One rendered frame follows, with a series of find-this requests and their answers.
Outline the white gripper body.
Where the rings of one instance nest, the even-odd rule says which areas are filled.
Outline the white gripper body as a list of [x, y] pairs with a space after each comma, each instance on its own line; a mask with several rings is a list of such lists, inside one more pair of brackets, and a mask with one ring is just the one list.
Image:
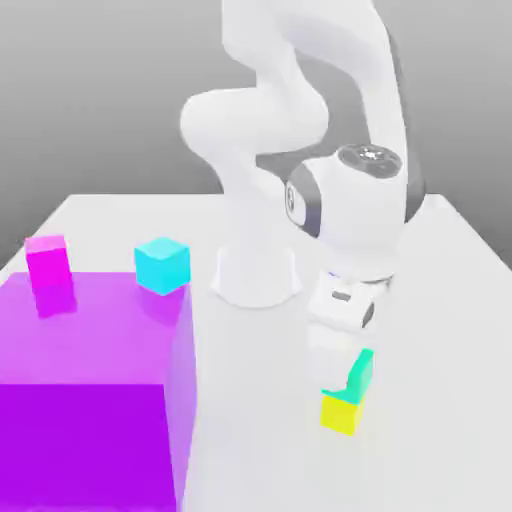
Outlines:
[[361, 344], [351, 334], [320, 324], [308, 326], [307, 340], [315, 384], [321, 390], [343, 390]]

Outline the small teal cube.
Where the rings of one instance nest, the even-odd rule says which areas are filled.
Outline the small teal cube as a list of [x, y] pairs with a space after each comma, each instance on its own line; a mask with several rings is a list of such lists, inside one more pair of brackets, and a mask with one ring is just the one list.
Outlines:
[[323, 389], [322, 393], [352, 405], [359, 405], [371, 383], [373, 368], [374, 351], [363, 348], [348, 373], [345, 388], [334, 391]]

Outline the small yellow cube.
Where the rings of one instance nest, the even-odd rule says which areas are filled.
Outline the small yellow cube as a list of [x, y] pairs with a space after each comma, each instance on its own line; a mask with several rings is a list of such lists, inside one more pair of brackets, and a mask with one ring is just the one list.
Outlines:
[[338, 433], [353, 436], [360, 424], [365, 400], [352, 404], [330, 396], [322, 398], [320, 424]]

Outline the small cyan cube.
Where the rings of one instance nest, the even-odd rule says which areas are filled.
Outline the small cyan cube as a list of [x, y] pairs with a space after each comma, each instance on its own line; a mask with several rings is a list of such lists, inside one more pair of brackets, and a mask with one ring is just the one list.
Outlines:
[[134, 249], [137, 283], [166, 296], [191, 279], [190, 249], [167, 237], [156, 238]]

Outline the small magenta cube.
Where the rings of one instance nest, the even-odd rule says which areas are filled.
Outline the small magenta cube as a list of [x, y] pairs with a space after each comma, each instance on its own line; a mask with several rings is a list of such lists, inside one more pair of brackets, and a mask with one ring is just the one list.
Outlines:
[[72, 272], [63, 235], [26, 238], [24, 250], [33, 289], [42, 291], [72, 285]]

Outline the large purple box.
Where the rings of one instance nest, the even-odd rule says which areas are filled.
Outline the large purple box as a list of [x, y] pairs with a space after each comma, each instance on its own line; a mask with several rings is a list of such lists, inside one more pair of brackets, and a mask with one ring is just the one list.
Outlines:
[[182, 512], [196, 406], [188, 286], [0, 285], [0, 512]]

